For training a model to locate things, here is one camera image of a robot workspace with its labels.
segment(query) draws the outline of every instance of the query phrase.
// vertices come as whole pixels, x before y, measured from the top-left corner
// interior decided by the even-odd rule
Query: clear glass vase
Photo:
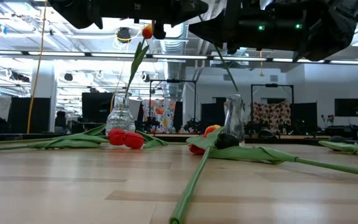
[[[131,93],[115,92],[114,105],[106,121],[106,135],[114,128],[124,131],[135,131],[134,117],[129,111],[129,97]]]
[[[224,121],[224,133],[231,134],[242,143],[244,142],[244,121],[242,117],[241,95],[229,95],[226,97],[227,113]]]

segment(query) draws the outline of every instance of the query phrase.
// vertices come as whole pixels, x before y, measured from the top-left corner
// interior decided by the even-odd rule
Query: exposed ductwork
[[[167,37],[184,38],[186,36],[185,24],[179,24],[172,28],[165,28]],[[178,40],[161,40],[161,50],[163,54],[183,54],[185,53],[185,42]],[[182,61],[166,61],[164,63],[164,74],[166,79],[184,80],[186,78],[186,63]],[[164,95],[177,101],[181,100],[183,83],[172,85],[165,84]]]

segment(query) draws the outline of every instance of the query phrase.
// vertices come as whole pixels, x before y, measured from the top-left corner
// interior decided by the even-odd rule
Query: wooden table
[[[323,147],[268,147],[358,167]],[[168,223],[200,159],[177,145],[0,151],[0,224]],[[186,223],[358,224],[358,175],[209,159]]]

